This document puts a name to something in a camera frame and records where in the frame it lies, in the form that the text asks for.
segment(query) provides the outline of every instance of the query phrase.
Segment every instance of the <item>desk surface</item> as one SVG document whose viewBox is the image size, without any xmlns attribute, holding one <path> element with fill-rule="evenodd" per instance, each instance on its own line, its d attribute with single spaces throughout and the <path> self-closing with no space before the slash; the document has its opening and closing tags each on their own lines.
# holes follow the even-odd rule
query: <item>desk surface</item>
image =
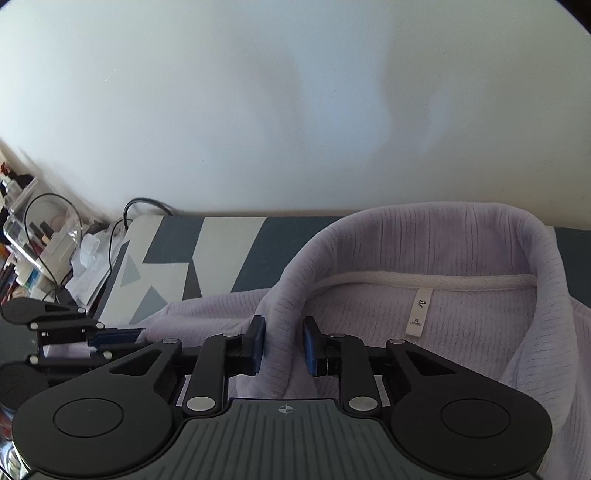
<svg viewBox="0 0 591 480">
<path fill-rule="evenodd" d="M 95 316 L 108 326 L 134 325 L 173 301 L 270 288 L 300 248 L 339 218 L 140 216 Z M 591 232 L 554 231 L 570 293 L 591 306 Z"/>
</svg>

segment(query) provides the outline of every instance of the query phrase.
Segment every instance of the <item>clothing label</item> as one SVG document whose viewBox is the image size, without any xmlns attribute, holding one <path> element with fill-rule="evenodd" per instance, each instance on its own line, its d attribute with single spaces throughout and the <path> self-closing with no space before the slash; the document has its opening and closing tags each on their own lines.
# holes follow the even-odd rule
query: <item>clothing label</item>
<svg viewBox="0 0 591 480">
<path fill-rule="evenodd" d="M 420 337 L 423 334 L 423 326 L 427 318 L 427 310 L 429 309 L 429 302 L 431 302 L 431 294 L 433 290 L 427 288 L 419 288 L 417 295 L 414 297 L 413 308 L 410 311 L 410 317 L 407 324 L 407 335 Z"/>
</svg>

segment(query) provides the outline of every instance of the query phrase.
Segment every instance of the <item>white tissue paper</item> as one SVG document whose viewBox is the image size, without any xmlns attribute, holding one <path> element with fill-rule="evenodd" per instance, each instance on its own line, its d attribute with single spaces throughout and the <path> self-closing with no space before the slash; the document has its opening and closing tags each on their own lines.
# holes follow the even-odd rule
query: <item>white tissue paper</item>
<svg viewBox="0 0 591 480">
<path fill-rule="evenodd" d="M 114 262 L 123 240 L 121 233 L 113 237 L 111 260 Z M 109 239 L 111 228 L 95 234 L 87 233 L 80 249 L 72 256 L 73 277 L 66 284 L 79 307 L 89 309 L 109 275 Z"/>
</svg>

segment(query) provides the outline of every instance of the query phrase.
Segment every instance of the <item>lavender sweater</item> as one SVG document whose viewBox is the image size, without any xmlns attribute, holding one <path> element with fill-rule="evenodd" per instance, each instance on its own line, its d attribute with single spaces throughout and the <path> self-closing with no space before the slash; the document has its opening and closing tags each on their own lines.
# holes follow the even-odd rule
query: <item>lavender sweater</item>
<svg viewBox="0 0 591 480">
<path fill-rule="evenodd" d="M 405 329 L 417 288 L 432 288 L 419 338 Z M 591 478 L 591 310 L 569 296 L 556 242 L 533 215 L 480 203 L 422 203 L 366 210 L 319 232 L 270 290 L 187 300 L 144 322 L 144 336 L 200 345 L 267 320 L 255 377 L 241 397 L 334 395 L 332 379 L 306 371 L 300 325 L 367 345 L 408 340 L 540 402 L 553 439 L 540 468 L 548 480 Z"/>
</svg>

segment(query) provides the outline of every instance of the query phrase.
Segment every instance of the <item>white wall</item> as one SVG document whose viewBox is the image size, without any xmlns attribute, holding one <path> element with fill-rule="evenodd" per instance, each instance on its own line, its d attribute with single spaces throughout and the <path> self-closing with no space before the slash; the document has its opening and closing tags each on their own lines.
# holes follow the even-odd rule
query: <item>white wall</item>
<svg viewBox="0 0 591 480">
<path fill-rule="evenodd" d="M 591 38 L 554 0 L 13 0 L 0 138 L 112 216 L 494 200 L 591 227 Z"/>
</svg>

